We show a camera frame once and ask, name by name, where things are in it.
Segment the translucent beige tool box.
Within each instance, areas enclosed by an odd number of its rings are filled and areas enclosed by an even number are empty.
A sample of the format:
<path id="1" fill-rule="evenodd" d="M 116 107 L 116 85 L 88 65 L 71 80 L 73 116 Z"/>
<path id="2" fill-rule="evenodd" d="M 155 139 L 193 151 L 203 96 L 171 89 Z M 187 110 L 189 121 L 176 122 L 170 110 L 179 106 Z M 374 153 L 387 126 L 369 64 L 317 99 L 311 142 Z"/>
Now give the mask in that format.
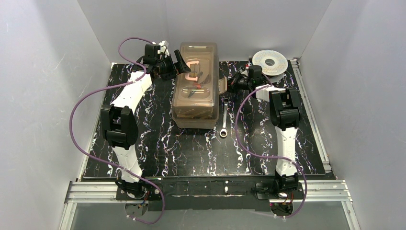
<path id="1" fill-rule="evenodd" d="M 217 44 L 183 42 L 180 54 L 191 71 L 176 77 L 172 119 L 179 128 L 213 129 L 219 119 L 219 96 L 226 87 L 219 76 Z"/>

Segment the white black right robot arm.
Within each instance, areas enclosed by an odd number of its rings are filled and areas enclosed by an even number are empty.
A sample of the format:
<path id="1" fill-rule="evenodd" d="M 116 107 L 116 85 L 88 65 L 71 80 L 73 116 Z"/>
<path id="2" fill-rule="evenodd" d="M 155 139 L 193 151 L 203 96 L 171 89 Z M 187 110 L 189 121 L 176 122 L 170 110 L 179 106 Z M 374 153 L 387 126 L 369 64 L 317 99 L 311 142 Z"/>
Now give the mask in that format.
<path id="1" fill-rule="evenodd" d="M 277 134 L 277 165 L 273 182 L 257 188 L 269 194 L 289 193 L 298 189 L 298 169 L 295 166 L 296 134 L 302 119 L 300 93 L 295 88 L 277 88 L 259 73 L 236 73 L 227 81 L 230 92 L 249 91 L 249 97 L 270 104 L 270 120 Z"/>

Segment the orange black needle nose pliers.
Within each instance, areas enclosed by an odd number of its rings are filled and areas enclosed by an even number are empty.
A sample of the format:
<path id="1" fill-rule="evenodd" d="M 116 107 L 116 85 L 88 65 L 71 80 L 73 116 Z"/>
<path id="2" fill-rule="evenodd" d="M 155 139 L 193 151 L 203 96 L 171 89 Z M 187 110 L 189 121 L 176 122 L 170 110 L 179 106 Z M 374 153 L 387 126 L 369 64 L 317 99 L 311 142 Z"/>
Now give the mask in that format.
<path id="1" fill-rule="evenodd" d="M 204 84 L 206 84 L 207 77 L 202 78 L 200 81 L 193 83 L 191 92 L 200 90 Z"/>

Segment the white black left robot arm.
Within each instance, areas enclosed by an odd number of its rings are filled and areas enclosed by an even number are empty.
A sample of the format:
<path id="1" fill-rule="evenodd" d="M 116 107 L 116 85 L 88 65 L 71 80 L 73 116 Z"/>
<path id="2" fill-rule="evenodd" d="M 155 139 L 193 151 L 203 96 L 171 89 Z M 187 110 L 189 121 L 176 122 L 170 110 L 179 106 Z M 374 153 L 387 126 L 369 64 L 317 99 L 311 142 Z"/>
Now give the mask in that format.
<path id="1" fill-rule="evenodd" d="M 130 74 L 128 85 L 110 103 L 101 107 L 102 136 L 113 149 L 119 165 L 123 167 L 116 184 L 126 193 L 140 197 L 146 193 L 146 183 L 141 181 L 142 169 L 137 159 L 135 144 L 138 127 L 134 111 L 155 77 L 162 80 L 174 79 L 182 73 L 189 73 L 180 51 L 174 51 L 177 61 L 173 62 L 167 51 L 146 52 L 142 58 L 146 67 L 138 67 Z"/>

